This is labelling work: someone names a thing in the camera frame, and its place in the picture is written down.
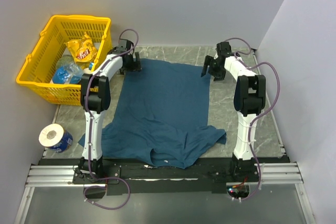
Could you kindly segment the blue t-shirt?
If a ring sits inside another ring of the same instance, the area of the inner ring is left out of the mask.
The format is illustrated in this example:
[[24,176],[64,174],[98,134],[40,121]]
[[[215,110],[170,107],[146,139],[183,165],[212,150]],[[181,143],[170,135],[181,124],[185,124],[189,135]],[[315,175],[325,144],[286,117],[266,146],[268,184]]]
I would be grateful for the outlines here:
[[182,63],[142,59],[124,77],[114,118],[96,124],[98,140],[79,140],[84,157],[134,158],[152,166],[187,168],[226,131],[208,124],[210,75]]

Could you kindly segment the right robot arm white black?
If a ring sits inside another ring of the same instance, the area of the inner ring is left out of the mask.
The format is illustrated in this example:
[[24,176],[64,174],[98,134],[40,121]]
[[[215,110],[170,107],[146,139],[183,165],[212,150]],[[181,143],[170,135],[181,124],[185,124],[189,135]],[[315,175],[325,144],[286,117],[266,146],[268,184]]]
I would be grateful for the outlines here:
[[210,74],[214,81],[223,81],[227,73],[236,81],[233,104],[238,115],[237,141],[230,162],[229,174],[235,181],[256,172],[254,142],[257,116],[266,105],[266,77],[256,74],[233,52],[228,40],[216,45],[216,55],[206,56],[201,76]]

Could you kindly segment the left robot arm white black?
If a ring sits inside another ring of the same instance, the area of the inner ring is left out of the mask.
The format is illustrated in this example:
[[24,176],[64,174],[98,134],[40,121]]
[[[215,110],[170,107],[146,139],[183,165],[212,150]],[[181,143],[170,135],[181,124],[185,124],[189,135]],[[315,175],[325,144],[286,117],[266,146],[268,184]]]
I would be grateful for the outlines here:
[[120,39],[111,49],[104,62],[92,73],[81,78],[80,102],[85,111],[86,131],[82,157],[78,169],[92,183],[103,179],[102,123],[110,106],[110,80],[118,72],[140,71],[140,56],[135,52],[136,44]]

